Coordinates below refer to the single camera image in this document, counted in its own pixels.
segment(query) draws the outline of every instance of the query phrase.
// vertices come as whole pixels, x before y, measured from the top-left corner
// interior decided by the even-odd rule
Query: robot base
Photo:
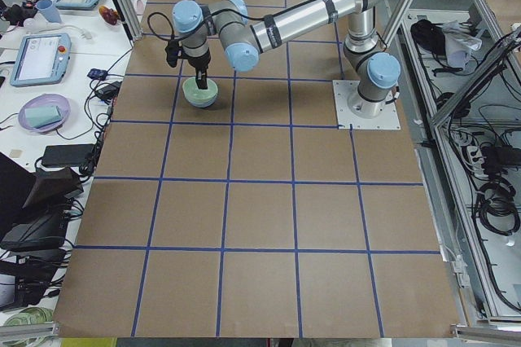
[[[354,113],[348,105],[353,94],[357,94],[358,81],[333,81],[335,93],[336,117],[340,129],[355,130],[400,130],[400,121],[394,103],[383,104],[382,111],[376,117],[365,119]]]

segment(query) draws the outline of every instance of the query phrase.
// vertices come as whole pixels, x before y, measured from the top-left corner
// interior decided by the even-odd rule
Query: blue tape grid line
[[[335,26],[335,34],[337,40],[339,40],[339,30],[338,26]],[[342,74],[344,75],[343,64],[342,64],[342,55],[341,55],[341,42],[315,42],[315,41],[299,41],[305,43],[333,43],[337,44],[337,50],[339,52],[339,64],[342,69]],[[97,180],[112,180],[112,179],[123,179],[123,180],[148,180],[148,181],[157,181],[158,187],[155,197],[155,205],[153,209],[151,225],[147,240],[146,246],[104,246],[104,245],[77,245],[75,248],[78,249],[109,249],[109,250],[137,250],[137,251],[145,251],[145,259],[143,262],[142,269],[142,277],[140,282],[140,288],[138,293],[138,302],[136,304],[136,309],[134,313],[134,323],[132,327],[131,336],[135,336],[138,326],[139,320],[139,311],[142,302],[142,294],[144,290],[144,285],[146,282],[146,274],[147,274],[147,265],[148,259],[150,256],[150,252],[153,251],[179,251],[179,252],[211,252],[211,253],[220,253],[220,269],[219,269],[219,286],[218,286],[218,300],[217,300],[217,318],[216,318],[216,336],[219,336],[221,333],[221,302],[222,302],[222,285],[223,285],[223,274],[224,274],[224,265],[225,265],[225,253],[294,253],[295,254],[295,264],[296,264],[296,296],[297,296],[297,314],[298,314],[298,328],[299,328],[299,337],[303,337],[303,325],[302,325],[302,313],[301,313],[301,299],[300,299],[300,270],[299,270],[299,253],[351,253],[351,254],[365,254],[368,257],[369,268],[370,268],[370,278],[373,288],[374,294],[374,304],[377,313],[378,323],[379,323],[379,332],[380,336],[384,336],[383,323],[379,308],[379,299],[376,288],[376,281],[374,277],[374,268],[371,256],[374,254],[387,255],[387,254],[409,254],[409,255],[439,255],[440,251],[391,251],[391,250],[371,250],[369,236],[366,225],[366,216],[364,212],[364,204],[363,204],[363,196],[362,196],[362,187],[363,186],[415,186],[421,187],[422,183],[411,183],[411,182],[362,182],[360,180],[359,172],[358,172],[358,164],[357,164],[357,154],[354,143],[354,137],[352,133],[352,129],[349,131],[349,136],[352,142],[352,153],[353,153],[353,163],[355,165],[355,173],[356,173],[356,181],[355,182],[304,182],[304,181],[296,181],[295,178],[295,150],[294,150],[294,139],[293,139],[293,129],[296,128],[331,128],[336,129],[337,126],[320,126],[320,125],[294,125],[293,124],[293,115],[292,115],[292,103],[291,103],[291,83],[293,81],[331,81],[331,80],[311,80],[311,79],[291,79],[290,74],[290,46],[287,45],[287,79],[279,79],[279,78],[250,78],[250,77],[237,77],[237,74],[234,73],[232,77],[214,77],[214,78],[225,78],[225,79],[233,79],[233,93],[232,93],[232,104],[231,104],[231,114],[230,114],[230,123],[197,123],[197,122],[182,122],[182,121],[174,121],[174,113],[177,105],[177,98],[180,89],[180,82],[183,78],[182,76],[182,65],[180,66],[179,75],[151,75],[151,74],[127,74],[129,76],[136,77],[171,77],[177,78],[177,89],[174,95],[174,102],[171,111],[170,121],[114,121],[120,123],[147,123],[147,124],[164,124],[169,125],[169,132],[166,139],[163,162],[161,166],[160,176],[158,178],[128,178],[128,177],[97,177]],[[260,79],[260,80],[280,80],[288,82],[288,93],[289,93],[289,110],[290,110],[290,123],[289,125],[265,125],[265,124],[253,124],[253,123],[234,123],[234,98],[235,98],[235,90],[237,86],[238,79]],[[226,179],[205,179],[205,178],[165,178],[164,171],[168,156],[169,144],[173,134],[173,127],[175,125],[230,125],[230,145],[229,145],[229,155],[228,155],[228,167]],[[232,158],[232,148],[233,148],[233,138],[234,138],[234,127],[235,126],[273,126],[273,127],[285,127],[289,128],[290,133],[290,147],[291,147],[291,181],[262,181],[262,180],[234,180],[230,178],[230,170],[231,170],[231,158]],[[179,181],[179,182],[223,182],[226,184],[225,186],[225,207],[223,213],[223,225],[222,225],[222,233],[221,233],[221,246],[219,248],[192,248],[192,247],[158,247],[151,245],[153,233],[154,233],[154,225],[156,213],[160,200],[160,190],[163,181]],[[227,211],[228,211],[228,195],[230,184],[233,182],[241,182],[241,183],[277,183],[277,184],[291,184],[292,187],[292,202],[293,202],[293,226],[294,226],[294,248],[227,248],[225,246],[225,234],[226,234],[226,219],[227,219]],[[357,186],[359,202],[361,207],[361,217],[364,227],[364,234],[366,238],[366,249],[313,249],[313,248],[299,248],[298,245],[298,231],[297,231],[297,205],[296,205],[296,185],[349,185],[349,186]]]
[[[369,272],[371,278],[371,285],[373,288],[373,296],[374,296],[374,308],[376,309],[376,317],[378,319],[378,327],[380,332],[380,337],[384,336],[383,323],[382,323],[382,315],[380,313],[380,304],[378,300],[378,292],[376,289],[376,279],[374,277],[374,267],[373,267],[373,259],[371,257],[371,249],[370,249],[370,241],[369,241],[369,233],[367,231],[367,221],[366,221],[366,212],[364,210],[364,200],[361,193],[361,182],[360,182],[360,174],[358,172],[358,159],[357,159],[357,149],[355,147],[355,138],[353,135],[352,126],[349,129],[349,138],[351,139],[351,147],[352,147],[352,160],[355,165],[355,174],[357,177],[357,188],[358,188],[358,200],[360,202],[360,211],[361,211],[361,220],[362,225],[364,227],[364,236],[366,239],[366,248],[367,248],[367,260],[369,262]]]
[[[423,187],[421,182],[319,182],[303,180],[249,180],[240,178],[154,178],[154,177],[131,177],[131,176],[98,176],[94,180],[130,180],[139,182],[236,182],[245,184],[295,184],[321,185],[321,186],[382,186],[382,187]]]
[[[297,323],[299,327],[299,338],[304,337],[302,327],[302,300],[300,299],[300,265],[299,265],[299,233],[297,226],[297,206],[296,206],[296,185],[295,185],[295,143],[293,134],[293,107],[291,97],[291,61],[290,46],[286,44],[286,62],[287,62],[287,93],[288,106],[290,112],[290,156],[291,156],[291,202],[293,207],[293,240],[295,242],[295,282],[296,282],[296,313]]]
[[[181,65],[179,67],[179,73],[182,72],[183,64],[184,63],[181,63]],[[162,184],[163,184],[163,181],[161,180],[161,178],[164,175],[164,168],[166,166],[166,160],[167,160],[167,156],[168,156],[168,153],[169,153],[169,144],[170,144],[170,139],[172,138],[172,131],[173,131],[173,117],[174,117],[175,109],[176,109],[176,106],[177,106],[177,95],[179,93],[180,84],[181,84],[181,78],[179,77],[177,79],[176,92],[175,92],[175,94],[173,96],[172,111],[170,112],[170,121],[171,121],[171,123],[169,124],[169,132],[168,132],[168,135],[167,135],[167,138],[166,138],[166,144],[164,145],[164,154],[163,154],[163,161],[162,161],[162,164],[161,164],[160,180],[158,182],[157,192],[155,194],[154,211],[153,211],[153,214],[152,214],[150,230],[149,230],[149,233],[148,233],[148,241],[147,241],[147,247],[148,248],[151,246],[152,237],[154,235],[155,217],[156,217],[156,214],[157,214],[157,208],[158,208],[158,205],[159,205],[160,195],[161,195],[161,187],[162,187]],[[134,321],[133,321],[133,324],[132,324],[132,331],[130,333],[130,335],[132,337],[136,336],[136,331],[137,331],[137,328],[138,328],[139,312],[140,312],[140,309],[141,309],[143,289],[145,288],[145,279],[147,277],[147,268],[148,268],[149,256],[150,256],[150,249],[146,249],[145,260],[143,262],[143,268],[142,268],[142,274],[141,274],[141,281],[140,281],[140,284],[139,284],[138,301],[136,303],[136,310],[134,312]]]
[[[230,109],[230,144],[228,148],[228,167],[226,168],[226,187],[225,187],[225,200],[224,200],[224,211],[222,217],[222,235],[221,235],[221,256],[219,261],[219,285],[217,290],[217,318],[216,318],[216,330],[215,336],[221,335],[221,312],[222,312],[222,285],[224,283],[223,275],[225,269],[225,246],[226,246],[226,222],[228,218],[228,200],[230,194],[230,176],[231,176],[231,156],[232,149],[234,146],[234,113],[235,113],[235,90],[237,87],[237,72],[234,72],[234,84],[231,95],[231,109]]]
[[[371,255],[440,255],[440,251],[394,251],[367,249],[320,249],[320,248],[221,248],[221,247],[158,247],[155,245],[95,245],[78,244],[74,249],[107,251],[150,251],[150,252],[224,252],[224,253],[343,253]]]

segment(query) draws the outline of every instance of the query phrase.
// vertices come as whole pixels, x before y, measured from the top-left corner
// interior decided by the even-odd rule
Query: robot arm
[[[182,44],[181,58],[195,67],[197,86],[204,90],[210,62],[208,36],[218,34],[230,66],[237,72],[247,72],[258,64],[260,54],[348,15],[344,52],[361,77],[359,94],[367,103],[381,103],[396,84],[400,66],[390,55],[380,53],[384,56],[376,61],[376,68],[370,68],[368,59],[379,53],[374,5],[380,1],[305,0],[275,15],[266,15],[253,25],[247,25],[243,17],[247,14],[243,0],[224,0],[208,6],[180,1],[173,8],[173,21],[180,35],[177,40]],[[358,108],[361,116],[374,116]]]

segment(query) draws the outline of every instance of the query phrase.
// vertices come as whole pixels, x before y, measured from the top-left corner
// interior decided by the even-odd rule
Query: white desk
[[[99,5],[114,8],[112,0],[100,0]],[[90,93],[90,79],[86,76],[91,68],[109,68],[121,55],[130,47],[128,38],[122,25],[116,26],[107,24],[98,13],[98,7],[92,11],[60,11],[64,24],[73,24],[77,27],[87,29],[92,34],[92,39],[84,39],[76,29],[61,29],[55,32],[65,32],[71,37],[72,48],[68,69],[62,81],[54,85],[14,87],[9,83],[12,67],[8,67],[9,74],[2,72],[6,77],[2,88],[0,88],[0,121],[18,112],[24,104],[41,94],[56,93],[66,97],[71,104],[71,113],[67,121],[59,128],[59,132],[72,138],[88,130],[91,126],[89,118],[85,115],[83,105],[86,97]],[[6,50],[0,55],[0,62],[15,60],[21,40],[27,31],[24,28],[17,28],[11,33],[4,35],[0,41],[0,48]],[[130,54],[126,55],[111,70],[113,74],[125,74],[125,69],[129,61]],[[119,77],[109,77],[108,81],[122,80]],[[93,117],[99,113],[107,112],[108,106],[93,99],[90,103]],[[13,150],[21,151],[19,158],[13,158],[19,165],[27,170],[34,171],[34,161],[43,155],[46,146],[74,143],[94,143],[94,129],[88,134],[84,134],[74,140],[60,138],[56,132],[51,131],[47,134],[38,134],[23,129],[18,123],[17,117],[11,118],[8,122],[0,125],[6,127],[14,125],[4,131],[0,131],[0,152],[9,156]],[[90,182],[84,185],[84,193],[77,199],[86,204],[90,192]],[[67,239],[75,241],[81,220],[69,223]],[[59,278],[65,270],[59,270],[55,279]],[[44,298],[38,306],[54,309],[58,297]],[[0,312],[0,324],[10,317],[14,312]]]

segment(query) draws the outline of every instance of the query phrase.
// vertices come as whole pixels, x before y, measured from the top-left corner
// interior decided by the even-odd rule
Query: plate
[[[26,108],[42,108],[49,107],[55,105],[58,107],[59,112],[62,116],[61,121],[56,121],[55,123],[50,123],[49,125],[44,125],[43,127],[36,128],[32,127],[25,118],[25,109]],[[63,97],[61,94],[42,94],[41,96],[35,97],[34,99],[28,101],[20,112],[18,113],[18,122],[22,127],[26,130],[34,131],[35,133],[46,133],[48,131],[57,129],[60,127],[68,118],[69,113],[71,112],[71,105],[68,103],[67,98]]]

